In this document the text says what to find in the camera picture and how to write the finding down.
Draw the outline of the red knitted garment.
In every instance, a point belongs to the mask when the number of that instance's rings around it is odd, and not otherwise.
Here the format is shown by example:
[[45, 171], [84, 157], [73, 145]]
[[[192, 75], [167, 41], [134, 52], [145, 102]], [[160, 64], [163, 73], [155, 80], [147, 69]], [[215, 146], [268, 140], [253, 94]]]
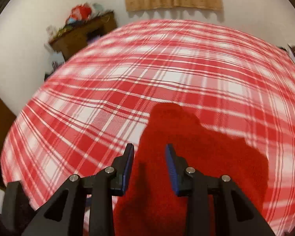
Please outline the red knitted garment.
[[204, 128], [179, 105], [153, 107], [117, 235], [273, 235], [261, 214], [269, 162], [242, 138]]

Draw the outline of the red white plaid bedsheet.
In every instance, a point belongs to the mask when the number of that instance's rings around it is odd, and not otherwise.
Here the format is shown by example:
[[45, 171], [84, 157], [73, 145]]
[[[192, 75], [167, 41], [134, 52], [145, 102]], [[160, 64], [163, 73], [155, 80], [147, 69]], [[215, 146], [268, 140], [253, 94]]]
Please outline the red white plaid bedsheet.
[[276, 46], [193, 20], [122, 26], [32, 96], [6, 137], [2, 177], [21, 181], [39, 208], [127, 143], [136, 155], [126, 195], [113, 200], [117, 235], [183, 232], [169, 143], [202, 173], [233, 178], [276, 235], [295, 226], [295, 64]]

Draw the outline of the white paper shopping bag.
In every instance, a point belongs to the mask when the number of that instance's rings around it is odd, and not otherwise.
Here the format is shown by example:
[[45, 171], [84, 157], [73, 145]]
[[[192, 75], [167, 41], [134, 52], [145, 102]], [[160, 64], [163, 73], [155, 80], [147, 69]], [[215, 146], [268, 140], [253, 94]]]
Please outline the white paper shopping bag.
[[62, 52], [53, 53], [50, 57], [50, 63], [53, 72], [55, 72], [60, 66], [62, 66], [65, 63], [65, 59]]

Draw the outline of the dark wooden desk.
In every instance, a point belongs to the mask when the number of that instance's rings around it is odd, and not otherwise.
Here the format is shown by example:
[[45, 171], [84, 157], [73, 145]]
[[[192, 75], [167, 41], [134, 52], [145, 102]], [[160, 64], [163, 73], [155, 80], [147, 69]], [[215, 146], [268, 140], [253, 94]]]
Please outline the dark wooden desk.
[[114, 12], [108, 11], [88, 21], [74, 24], [62, 35], [53, 38], [49, 45], [55, 52], [61, 52], [65, 61], [100, 38], [117, 28]]

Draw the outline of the red gift box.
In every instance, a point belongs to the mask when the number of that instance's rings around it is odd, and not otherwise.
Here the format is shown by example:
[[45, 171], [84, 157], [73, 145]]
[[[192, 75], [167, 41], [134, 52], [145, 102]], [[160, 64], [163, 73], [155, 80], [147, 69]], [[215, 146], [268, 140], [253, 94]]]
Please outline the red gift box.
[[90, 17], [91, 13], [92, 10], [88, 3], [77, 5], [71, 9], [70, 15], [66, 19], [66, 24], [87, 20]]

